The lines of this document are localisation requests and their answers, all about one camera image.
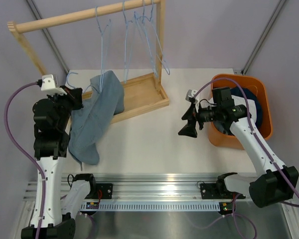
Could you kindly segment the light blue jacket hanger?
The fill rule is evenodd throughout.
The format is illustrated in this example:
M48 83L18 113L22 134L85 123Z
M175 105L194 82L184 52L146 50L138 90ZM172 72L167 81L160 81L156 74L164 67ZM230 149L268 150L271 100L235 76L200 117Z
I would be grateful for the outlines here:
M94 70L73 70L68 74L65 85L71 89L81 88L83 93L93 92L91 79L96 75Z

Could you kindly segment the light denim jacket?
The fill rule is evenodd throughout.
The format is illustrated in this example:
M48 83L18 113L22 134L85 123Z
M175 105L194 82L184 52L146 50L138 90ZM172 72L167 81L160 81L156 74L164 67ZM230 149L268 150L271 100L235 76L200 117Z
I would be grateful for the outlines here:
M110 70L90 79L92 96L83 108L71 114L68 151L79 164L97 165L96 143L103 137L114 115L124 111L124 87Z

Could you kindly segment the dark blue denim garment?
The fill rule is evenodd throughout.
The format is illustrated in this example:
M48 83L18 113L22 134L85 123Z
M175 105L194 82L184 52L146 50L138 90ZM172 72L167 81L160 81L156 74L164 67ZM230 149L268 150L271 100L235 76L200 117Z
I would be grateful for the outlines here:
M263 122L263 110L262 107L256 97L255 94L253 94L249 89L242 88L250 108L250 114L251 119L254 121L257 128L259 128L262 125ZM232 98L234 99L235 105L244 105L246 106L244 97L238 87L234 87L230 89ZM233 135L232 132L229 129L225 128L225 124L221 122L215 122L214 123L215 128L225 135Z

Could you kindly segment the light blue shirt hanger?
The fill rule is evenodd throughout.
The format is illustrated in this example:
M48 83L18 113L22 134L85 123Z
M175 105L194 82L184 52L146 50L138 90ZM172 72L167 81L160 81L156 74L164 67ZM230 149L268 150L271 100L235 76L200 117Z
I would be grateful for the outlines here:
M109 19L104 29L102 29L99 22L98 7L99 7L98 5L95 6L95 19L97 21L99 33L101 34L101 74L100 74L100 81L99 81L99 89L100 92L102 92L104 86L105 72L106 72L108 49L109 49L111 33L112 33L112 20Z

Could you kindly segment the light blue grey-skirt hanger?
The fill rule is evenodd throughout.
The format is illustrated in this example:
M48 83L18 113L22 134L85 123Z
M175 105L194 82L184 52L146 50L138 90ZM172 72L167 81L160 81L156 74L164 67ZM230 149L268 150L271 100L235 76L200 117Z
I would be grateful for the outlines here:
M166 62L166 60L164 59L164 53L163 53L163 48L162 48L162 45L160 43L160 39L158 37L158 32L157 32L157 29L156 27L154 26L154 20L153 20L153 26L151 25L152 29L153 29L153 32L155 33L155 43L158 44L158 47L155 47L155 50L156 50L156 59L158 59L158 63L161 63L162 66L163 66L163 69L166 71L166 73L168 75L170 75L170 68Z

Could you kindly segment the light blue dark-denim hanger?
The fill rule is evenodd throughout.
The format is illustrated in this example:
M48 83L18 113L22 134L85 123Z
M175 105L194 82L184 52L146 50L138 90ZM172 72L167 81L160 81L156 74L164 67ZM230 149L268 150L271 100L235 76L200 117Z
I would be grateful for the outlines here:
M131 63L131 58L132 58L132 51L133 51L133 43L129 44L128 39L129 39L129 33L131 31L134 33L134 30L131 30L132 27L134 27L135 21L134 18L132 19L127 19L126 14L125 14L125 3L126 1L123 1L122 5L122 13L124 17L124 23L125 23L125 40L124 40L124 83L127 83L128 80L128 75L129 75L129 69L130 69L130 63Z

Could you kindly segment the light blue skirt hanger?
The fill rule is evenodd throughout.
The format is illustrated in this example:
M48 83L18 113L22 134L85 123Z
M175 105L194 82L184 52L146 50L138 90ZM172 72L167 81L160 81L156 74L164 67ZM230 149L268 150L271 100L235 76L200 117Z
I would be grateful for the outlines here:
M146 52L149 56L150 64L152 71L154 73L155 77L158 77L158 72L156 69L156 50L154 49L154 45L150 40L150 32L147 29L146 23L149 22L153 26L153 7L154 7L154 1L151 0L151 10L150 10L150 16L146 16L145 14L145 1L143 1L143 12L141 15L139 15L136 11L134 11L134 20L136 23L137 30L139 32L140 38L142 43L145 44Z

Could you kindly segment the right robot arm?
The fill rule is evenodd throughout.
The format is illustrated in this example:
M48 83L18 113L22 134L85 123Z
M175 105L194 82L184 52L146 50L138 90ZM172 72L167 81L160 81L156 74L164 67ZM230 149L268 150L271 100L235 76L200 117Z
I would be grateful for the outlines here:
M203 129L206 122L220 122L229 128L249 156L255 170L255 177L226 173L218 176L216 191L221 197L242 194L263 208L275 203L289 203L296 191L299 178L297 169L287 167L270 149L254 121L250 117L248 105L236 105L230 88L212 90L213 103L203 108L195 97L197 90L188 90L186 100L190 107L182 116L186 125L178 135L196 138L196 128Z

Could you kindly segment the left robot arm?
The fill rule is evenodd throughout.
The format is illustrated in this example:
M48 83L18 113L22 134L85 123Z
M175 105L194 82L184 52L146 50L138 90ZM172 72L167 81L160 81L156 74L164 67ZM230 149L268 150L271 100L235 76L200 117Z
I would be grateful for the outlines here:
M66 128L72 111L83 107L82 91L62 86L33 105L33 148L39 169L33 217L21 231L23 239L74 238L75 218L83 200L98 192L91 174L77 174L70 191L61 197L61 174L70 139Z

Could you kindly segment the wooden clothes rack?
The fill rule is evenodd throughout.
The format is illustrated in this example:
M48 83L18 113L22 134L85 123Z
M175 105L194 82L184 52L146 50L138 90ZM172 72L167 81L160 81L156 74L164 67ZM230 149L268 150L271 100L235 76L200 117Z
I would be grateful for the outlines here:
M136 116L140 116L169 105L169 98L161 84L162 73L166 72L161 63L156 59L158 77L154 76L150 58L142 43L136 23L129 33L128 43L133 43L132 58L130 63L127 83L124 83L124 40L125 23L122 13L123 0L108 5L98 5L98 15L101 28L104 29L108 20L112 20L112 33L108 49L106 71L113 70L117 73L124 87L124 111L113 116L112 123L117 123ZM23 48L35 68L41 75L51 74L39 58L35 49L26 38L26 34L41 31L47 28L57 47L60 48L69 72L73 70L94 70L101 74L101 34L95 19L95 6L89 9L75 11L57 16L31 20L24 23L9 21L8 30ZM150 16L150 0L145 0L145 14ZM127 19L134 18L134 11L139 15L143 12L143 0L126 0L125 14ZM158 37L163 48L165 1L154 0L153 20ZM155 33L149 22L146 23L149 37L155 47Z

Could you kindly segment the orange plastic basket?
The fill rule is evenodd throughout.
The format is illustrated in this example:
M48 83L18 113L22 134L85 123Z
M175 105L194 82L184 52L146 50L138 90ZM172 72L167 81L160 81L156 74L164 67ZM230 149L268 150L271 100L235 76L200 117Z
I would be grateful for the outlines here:
M263 122L257 129L266 141L269 140L273 134L273 125L265 85L257 78L251 76L219 74L213 78L217 81L211 84L210 89L219 87L236 87L236 84L226 80L226 78L236 81L242 88L247 88L256 95L263 110ZM208 139L214 146L243 149L241 143L236 137L222 134L215 128L213 123L210 123L208 126Z

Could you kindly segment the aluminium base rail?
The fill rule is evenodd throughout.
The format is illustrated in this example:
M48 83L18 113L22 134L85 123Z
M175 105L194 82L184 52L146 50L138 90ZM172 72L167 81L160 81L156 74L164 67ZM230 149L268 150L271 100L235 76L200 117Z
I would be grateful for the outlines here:
M208 174L84 175L70 174L29 182L24 199L35 213L94 212L229 212L233 200L250 202L246 193L220 192Z

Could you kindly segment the aluminium corner post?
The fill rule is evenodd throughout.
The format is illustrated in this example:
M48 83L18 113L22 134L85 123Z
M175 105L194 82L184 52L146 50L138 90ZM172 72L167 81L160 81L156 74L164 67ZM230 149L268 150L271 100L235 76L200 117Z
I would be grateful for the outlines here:
M247 73L251 69L251 66L253 65L256 57L258 56L263 45L265 44L267 37L273 30L275 23L277 22L278 18L280 17L282 11L284 10L288 2L289 2L288 0L279 0L278 3L276 4L273 12L271 13L269 20L267 21L262 33L260 34L259 39L256 42L256 45L254 46L250 56L248 57L247 62L245 63L244 67L240 71L241 75L247 75Z
M25 0L24 1L25 4L27 5L27 7L29 8L32 16L34 17L35 20L42 20L43 17L39 11L39 8L37 7L36 3L34 0ZM41 32L43 33L47 43L49 44L54 56L56 57L57 62L59 63L59 65L61 66L63 72L65 74L69 73L69 67L67 66L62 54L60 53L50 31L47 28L43 28L41 30Z

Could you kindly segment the left aluminium corner post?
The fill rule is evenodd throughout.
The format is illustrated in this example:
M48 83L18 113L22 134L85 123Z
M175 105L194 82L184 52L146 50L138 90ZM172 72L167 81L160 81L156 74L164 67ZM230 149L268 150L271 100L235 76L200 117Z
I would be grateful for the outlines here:
M32 16L34 17L35 20L42 20L43 17L39 11L39 8L37 7L36 3L34 0L25 0L24 1L25 4L27 5L27 7L29 8ZM50 31L47 28L43 28L41 30L41 32L43 33L47 43L49 44L54 56L56 57L57 62L59 63L59 65L61 66L63 72L65 74L69 73L69 67L67 66L62 54L60 53Z

